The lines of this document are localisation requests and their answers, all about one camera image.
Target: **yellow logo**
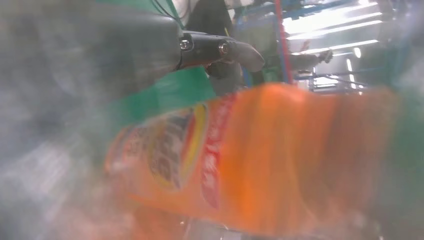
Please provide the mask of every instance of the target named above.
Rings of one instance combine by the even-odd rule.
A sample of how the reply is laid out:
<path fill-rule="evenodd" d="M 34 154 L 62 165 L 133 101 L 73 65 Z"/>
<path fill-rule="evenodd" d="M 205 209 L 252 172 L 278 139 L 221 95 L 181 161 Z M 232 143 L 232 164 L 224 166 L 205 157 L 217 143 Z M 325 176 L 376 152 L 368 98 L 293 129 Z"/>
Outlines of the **yellow logo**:
<path fill-rule="evenodd" d="M 208 109 L 204 104 L 152 122 L 145 150 L 150 171 L 161 186 L 180 190 L 185 185 L 196 166 L 207 125 Z"/>

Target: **bottle label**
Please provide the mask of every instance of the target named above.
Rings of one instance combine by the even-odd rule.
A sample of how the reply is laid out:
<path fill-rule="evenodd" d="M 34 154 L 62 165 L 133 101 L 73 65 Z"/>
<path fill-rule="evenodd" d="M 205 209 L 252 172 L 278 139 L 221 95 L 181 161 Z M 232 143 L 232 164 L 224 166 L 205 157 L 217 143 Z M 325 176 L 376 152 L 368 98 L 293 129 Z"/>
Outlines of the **bottle label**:
<path fill-rule="evenodd" d="M 197 192 L 218 208 L 220 145 L 234 100 L 227 96 L 126 128 L 110 148 L 107 171 L 116 173 L 121 187 L 147 198 L 186 194 L 193 176 L 190 195 Z"/>

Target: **red pole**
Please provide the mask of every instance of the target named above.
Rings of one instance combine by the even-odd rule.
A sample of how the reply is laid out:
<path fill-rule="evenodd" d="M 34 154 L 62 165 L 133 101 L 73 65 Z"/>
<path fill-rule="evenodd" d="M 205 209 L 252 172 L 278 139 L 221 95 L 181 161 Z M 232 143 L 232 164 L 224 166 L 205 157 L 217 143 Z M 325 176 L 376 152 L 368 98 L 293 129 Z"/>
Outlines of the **red pole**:
<path fill-rule="evenodd" d="M 289 84 L 293 84 L 293 76 L 292 76 L 292 66 L 290 65 L 290 61 L 289 61 L 289 49 L 287 47 L 287 39 L 286 36 L 284 34 L 284 26 L 283 26 L 283 11 L 281 9 L 281 2 L 280 0 L 275 0 L 275 12 L 277 15 L 277 21 L 278 21 L 278 26 L 279 26 L 279 35 L 280 35 L 280 39 L 281 39 L 281 49 L 282 49 L 282 55 L 284 58 L 284 64 L 285 64 L 285 71 L 287 74 L 287 78 L 288 78 L 288 83 Z"/>

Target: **plastic bottle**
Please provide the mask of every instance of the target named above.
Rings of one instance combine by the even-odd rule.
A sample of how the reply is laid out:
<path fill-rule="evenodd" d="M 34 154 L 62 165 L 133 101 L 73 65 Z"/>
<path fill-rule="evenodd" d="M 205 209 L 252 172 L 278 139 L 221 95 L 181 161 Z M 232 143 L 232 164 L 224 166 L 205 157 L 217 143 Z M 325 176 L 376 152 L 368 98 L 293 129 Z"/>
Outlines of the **plastic bottle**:
<path fill-rule="evenodd" d="M 309 231 L 367 206 L 391 128 L 390 110 L 375 117 L 381 98 L 393 99 L 248 89 L 126 127 L 106 171 L 149 207 L 253 234 Z"/>

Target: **fluorescent light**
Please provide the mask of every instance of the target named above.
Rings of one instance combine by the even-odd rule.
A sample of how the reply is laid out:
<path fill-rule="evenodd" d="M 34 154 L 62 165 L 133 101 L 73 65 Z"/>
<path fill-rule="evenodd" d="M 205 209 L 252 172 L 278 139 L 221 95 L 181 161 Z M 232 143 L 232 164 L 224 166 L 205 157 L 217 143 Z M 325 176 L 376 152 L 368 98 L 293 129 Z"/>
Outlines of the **fluorescent light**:
<path fill-rule="evenodd" d="M 314 48 L 314 49 L 309 49 L 309 50 L 306 50 L 306 51 L 301 51 L 299 53 L 300 54 L 316 54 L 316 53 L 321 53 L 321 52 L 328 51 L 328 50 L 330 50 L 330 48 L 328 48 L 328 47 Z"/>
<path fill-rule="evenodd" d="M 337 54 L 333 54 L 333 57 L 338 57 L 338 56 L 343 56 L 343 55 L 351 55 L 353 54 L 352 52 L 345 52 L 345 53 L 337 53 Z"/>
<path fill-rule="evenodd" d="M 380 24 L 380 23 L 382 23 L 382 21 L 380 21 L 380 20 L 367 21 L 367 22 L 362 22 L 362 23 L 353 24 L 353 25 L 349 25 L 349 26 L 341 26 L 341 27 L 336 27 L 336 28 L 327 29 L 327 30 L 320 30 L 320 31 L 303 33 L 303 34 L 299 34 L 299 35 L 296 35 L 296 36 L 288 37 L 287 39 L 288 40 L 311 39 L 311 38 L 326 35 L 326 34 L 337 33 L 337 32 L 340 32 L 340 31 L 345 31 L 345 30 L 349 30 L 349 29 L 356 29 L 356 28 L 361 28 L 361 27 L 370 26 L 370 25 L 374 25 L 374 24 Z"/>
<path fill-rule="evenodd" d="M 353 52 L 355 53 L 355 56 L 356 56 L 358 59 L 360 59 L 360 58 L 361 58 L 362 53 L 361 53 L 361 49 L 360 49 L 359 47 L 355 47 L 355 48 L 353 49 Z"/>
<path fill-rule="evenodd" d="M 338 49 L 345 49 L 345 48 L 351 48 L 351 47 L 357 47 L 357 46 L 362 46 L 362 45 L 367 45 L 367 44 L 374 44 L 374 43 L 378 43 L 378 40 L 368 40 L 368 41 L 358 41 L 358 42 L 354 42 L 354 43 L 349 43 L 349 44 L 343 44 L 343 45 L 336 45 L 336 46 L 331 46 L 331 47 L 324 47 L 324 48 L 314 48 L 314 49 L 309 49 L 306 51 L 301 51 L 301 52 L 295 52 L 292 53 L 293 55 L 299 55 L 299 54 L 316 54 L 316 53 L 321 53 L 327 50 L 338 50 Z"/>
<path fill-rule="evenodd" d="M 378 42 L 379 41 L 373 39 L 373 40 L 368 40 L 368 41 L 359 41 L 359 42 L 354 42 L 354 43 L 349 43 L 349 44 L 331 46 L 331 47 L 329 47 L 329 49 L 331 49 L 331 50 L 345 49 L 345 48 L 351 48 L 351 47 L 356 47 L 356 46 L 361 46 L 361 45 L 375 44 L 375 43 L 378 43 Z"/>
<path fill-rule="evenodd" d="M 354 84 L 354 82 L 355 82 L 355 77 L 354 77 L 354 75 L 353 75 L 353 74 L 350 74 L 350 75 L 349 75 L 349 79 L 350 79 L 350 81 L 352 82 L 352 83 L 350 84 L 350 87 L 351 87 L 351 88 L 353 88 L 353 89 L 357 89 L 357 85 L 356 85 L 356 84 Z"/>
<path fill-rule="evenodd" d="M 316 85 L 317 88 L 333 87 L 333 86 L 335 86 L 335 84 L 320 84 L 320 85 Z"/>
<path fill-rule="evenodd" d="M 346 64 L 347 64 L 347 70 L 349 70 L 349 72 L 352 72 L 352 63 L 350 59 L 346 59 Z"/>
<path fill-rule="evenodd" d="M 328 84 L 335 85 L 338 82 L 339 81 L 336 80 L 336 79 L 330 79 L 330 78 L 327 78 L 327 77 L 324 77 L 324 76 L 315 78 L 315 84 L 316 85 L 328 85 Z"/>
<path fill-rule="evenodd" d="M 318 29 L 324 29 L 332 26 L 347 24 L 350 22 L 355 22 L 359 20 L 364 20 L 376 16 L 382 15 L 381 12 L 374 12 L 354 17 L 344 17 L 344 15 L 335 15 L 335 11 L 331 14 L 328 13 L 319 13 L 312 15 L 314 18 L 305 17 L 301 20 L 289 21 L 287 23 L 283 22 L 284 30 L 288 34 L 297 34 L 297 33 L 307 33 L 312 32 Z"/>

